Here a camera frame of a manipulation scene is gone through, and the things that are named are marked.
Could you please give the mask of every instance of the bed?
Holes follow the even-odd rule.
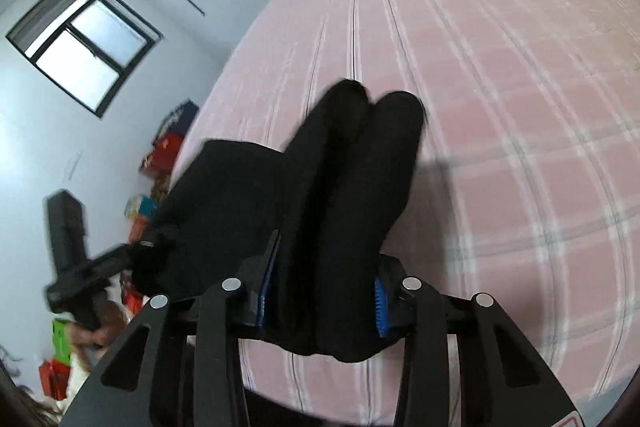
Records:
[[[208,138],[282,149],[339,78],[416,94],[429,126],[385,253],[440,292],[494,295],[585,408],[640,363],[639,14],[640,0],[271,0],[174,179]],[[401,345],[352,365],[254,341],[241,354],[245,386],[277,403],[393,421]],[[454,425],[456,363],[450,346]]]

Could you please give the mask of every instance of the black handle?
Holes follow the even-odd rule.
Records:
[[[200,6],[198,6],[196,3],[194,3],[192,0],[185,0],[187,1],[191,6],[193,6],[198,12],[200,12],[200,15],[202,15],[203,17],[206,17],[207,14],[204,13],[204,10],[202,8],[200,8]]]

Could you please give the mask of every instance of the person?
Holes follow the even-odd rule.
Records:
[[[116,337],[131,319],[129,311],[113,301],[108,301],[100,313],[102,327],[90,331],[74,322],[67,323],[65,336],[71,348],[71,371],[66,387],[66,398],[55,400],[51,397],[34,397],[24,390],[22,400],[36,413],[43,425],[55,426],[64,416],[80,388],[92,370],[87,349],[96,349],[96,358],[101,359]]]

